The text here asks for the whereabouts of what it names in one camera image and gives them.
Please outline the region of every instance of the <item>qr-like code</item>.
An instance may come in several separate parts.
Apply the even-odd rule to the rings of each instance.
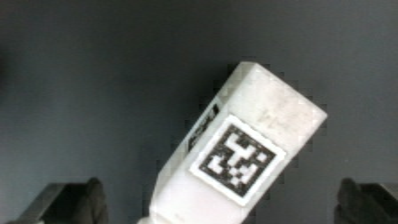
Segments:
[[[191,150],[191,148],[195,146],[195,143],[197,143],[197,140],[200,138],[202,132],[207,129],[207,125],[209,125],[209,123],[211,123],[211,121],[214,119],[214,116],[216,116],[218,112],[220,112],[220,108],[218,108],[218,106],[214,104],[213,107],[211,107],[211,109],[209,109],[209,112],[206,114],[206,117],[202,119],[202,122],[200,122],[200,124],[197,126],[197,129],[193,131],[193,134],[190,136],[190,140],[188,140],[188,151]]]
[[[230,124],[198,165],[227,189],[245,197],[275,153]]]

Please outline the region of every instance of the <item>black and white square pattern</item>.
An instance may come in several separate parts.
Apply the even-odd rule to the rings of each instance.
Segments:
[[[229,115],[190,171],[243,205],[282,160],[284,151]]]

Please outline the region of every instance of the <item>white block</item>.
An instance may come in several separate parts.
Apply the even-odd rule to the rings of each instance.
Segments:
[[[158,175],[140,224],[238,224],[326,114],[241,62]]]

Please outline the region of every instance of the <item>gray wall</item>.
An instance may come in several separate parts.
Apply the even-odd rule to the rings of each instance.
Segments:
[[[111,223],[135,223],[241,60],[330,115],[246,223],[332,223],[341,178],[398,182],[396,59],[392,0],[0,1],[0,223],[49,182],[90,176]]]

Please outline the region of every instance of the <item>dark gray background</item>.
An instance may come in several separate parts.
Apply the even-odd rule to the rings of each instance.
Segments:
[[[200,104],[250,60],[330,117],[248,223],[330,224],[341,178],[398,182],[396,59],[392,0],[0,1],[0,223],[49,182],[90,176],[111,223],[135,223]]]

